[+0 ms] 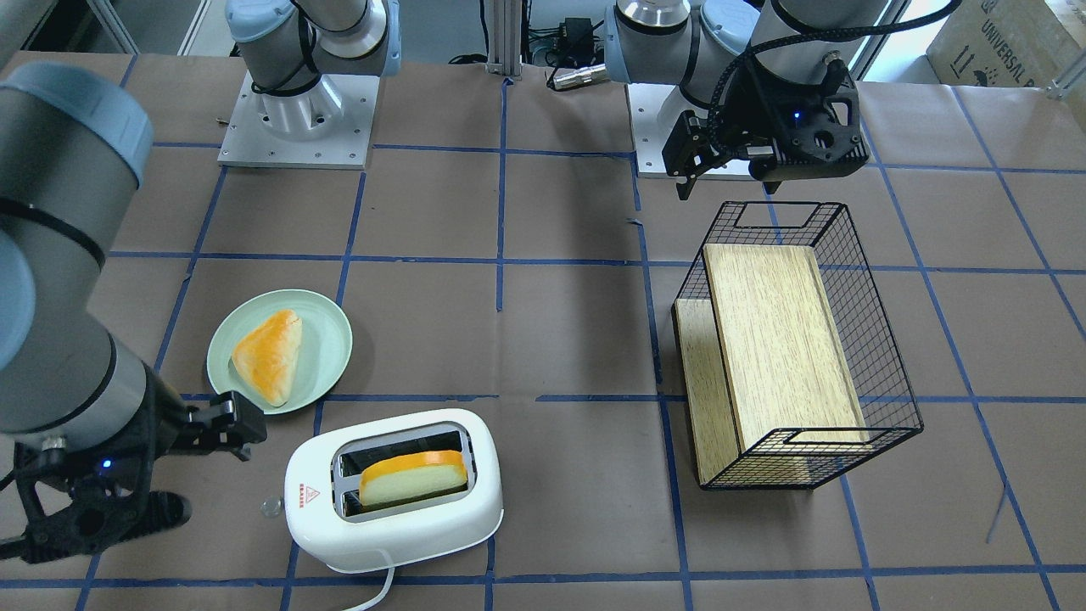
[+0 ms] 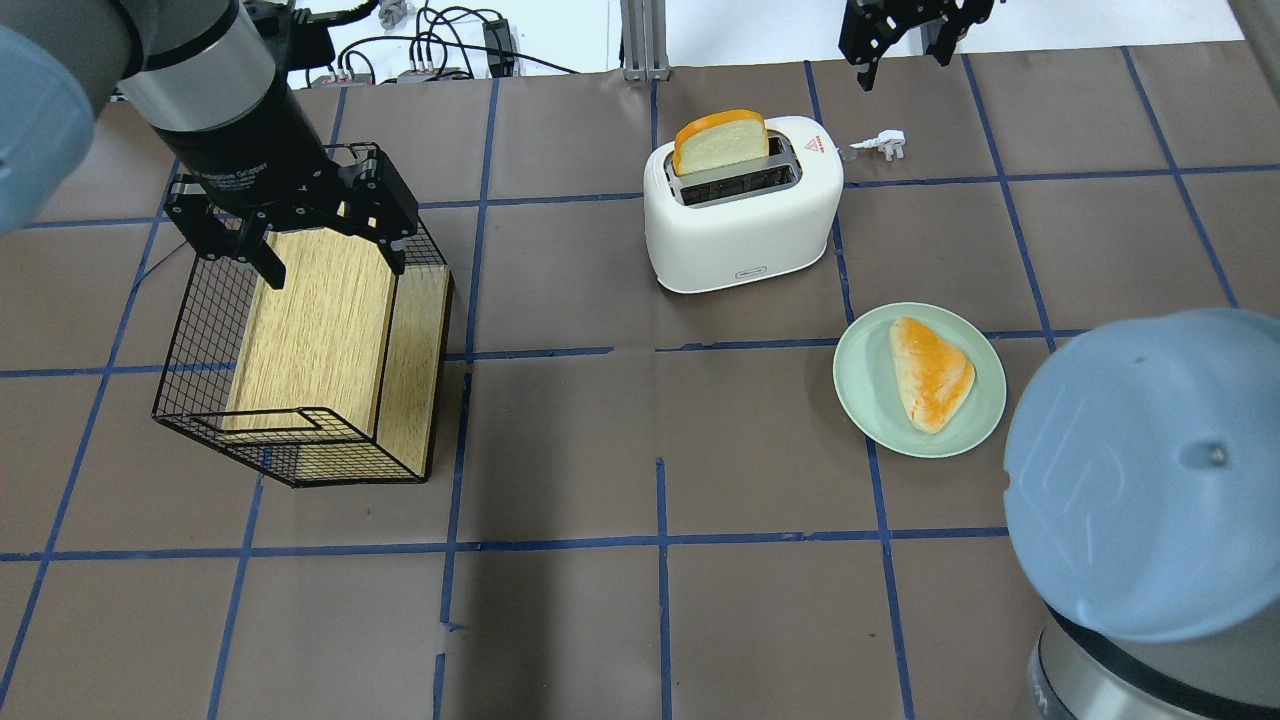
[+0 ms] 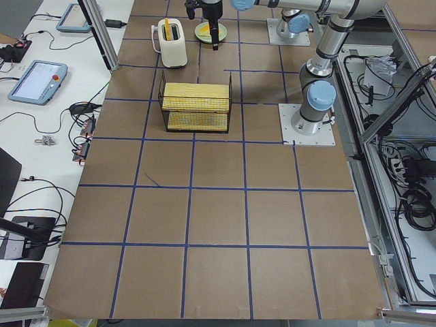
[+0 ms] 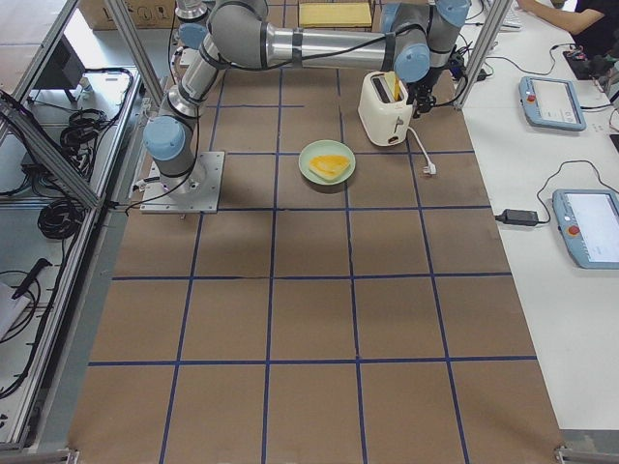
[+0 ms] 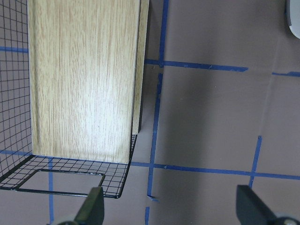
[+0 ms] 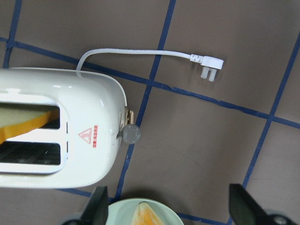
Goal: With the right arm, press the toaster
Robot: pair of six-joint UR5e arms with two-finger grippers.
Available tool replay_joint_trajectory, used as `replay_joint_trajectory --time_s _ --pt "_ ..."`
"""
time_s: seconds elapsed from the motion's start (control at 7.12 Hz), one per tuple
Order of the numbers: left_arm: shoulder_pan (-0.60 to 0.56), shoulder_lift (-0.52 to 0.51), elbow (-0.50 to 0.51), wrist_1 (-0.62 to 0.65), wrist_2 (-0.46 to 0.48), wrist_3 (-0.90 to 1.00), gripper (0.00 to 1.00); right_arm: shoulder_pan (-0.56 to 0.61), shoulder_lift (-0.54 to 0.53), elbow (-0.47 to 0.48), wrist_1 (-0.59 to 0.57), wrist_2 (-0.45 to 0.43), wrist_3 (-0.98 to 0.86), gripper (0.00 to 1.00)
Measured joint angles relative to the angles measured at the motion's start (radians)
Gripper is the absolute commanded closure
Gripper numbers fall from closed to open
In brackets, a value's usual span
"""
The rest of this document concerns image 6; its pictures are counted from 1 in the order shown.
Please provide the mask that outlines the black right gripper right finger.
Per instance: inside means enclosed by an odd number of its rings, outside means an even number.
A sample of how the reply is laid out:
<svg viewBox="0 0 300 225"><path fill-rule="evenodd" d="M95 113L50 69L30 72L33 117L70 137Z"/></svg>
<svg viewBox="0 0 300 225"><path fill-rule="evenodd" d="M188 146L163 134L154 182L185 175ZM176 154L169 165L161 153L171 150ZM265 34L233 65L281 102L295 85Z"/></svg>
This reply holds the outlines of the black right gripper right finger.
<svg viewBox="0 0 300 225"><path fill-rule="evenodd" d="M229 185L229 213L236 225L267 225L268 215L241 184Z"/></svg>

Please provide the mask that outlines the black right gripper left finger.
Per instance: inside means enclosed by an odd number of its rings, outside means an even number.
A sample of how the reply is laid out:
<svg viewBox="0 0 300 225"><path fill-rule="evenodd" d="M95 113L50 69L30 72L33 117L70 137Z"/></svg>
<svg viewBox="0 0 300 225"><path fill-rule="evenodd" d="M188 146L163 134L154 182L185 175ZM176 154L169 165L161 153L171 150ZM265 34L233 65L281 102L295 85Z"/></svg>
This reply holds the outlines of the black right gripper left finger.
<svg viewBox="0 0 300 225"><path fill-rule="evenodd" d="M96 187L80 216L80 225L105 225L108 218L107 187Z"/></svg>

